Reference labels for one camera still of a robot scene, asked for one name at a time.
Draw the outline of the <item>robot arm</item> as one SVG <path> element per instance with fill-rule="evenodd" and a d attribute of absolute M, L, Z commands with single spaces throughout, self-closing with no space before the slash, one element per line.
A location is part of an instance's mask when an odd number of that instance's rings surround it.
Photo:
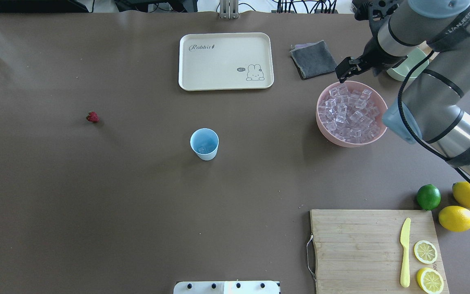
<path fill-rule="evenodd" d="M 383 116 L 408 143 L 419 143 L 470 183 L 470 115 L 459 100 L 470 90 L 470 0 L 370 0 L 372 37 L 357 58 L 336 68 L 340 82 L 397 67 L 423 42 L 437 56 Z"/>

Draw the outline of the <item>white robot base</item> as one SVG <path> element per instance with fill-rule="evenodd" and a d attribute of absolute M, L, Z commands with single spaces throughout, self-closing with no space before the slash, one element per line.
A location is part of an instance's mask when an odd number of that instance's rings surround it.
<path fill-rule="evenodd" d="M 181 281 L 174 294 L 280 294 L 279 281 Z"/>

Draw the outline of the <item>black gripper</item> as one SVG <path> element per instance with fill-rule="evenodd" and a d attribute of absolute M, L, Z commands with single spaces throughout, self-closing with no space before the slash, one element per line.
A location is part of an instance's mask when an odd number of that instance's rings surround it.
<path fill-rule="evenodd" d="M 337 65 L 335 73 L 340 83 L 344 83 L 347 79 L 370 69 L 374 76 L 378 76 L 382 72 L 395 67 L 395 65 L 399 65 L 405 58 L 406 55 L 392 56 L 388 54 L 381 48 L 377 39 L 371 39 L 364 47 L 364 52 L 359 58 L 347 56 Z"/>

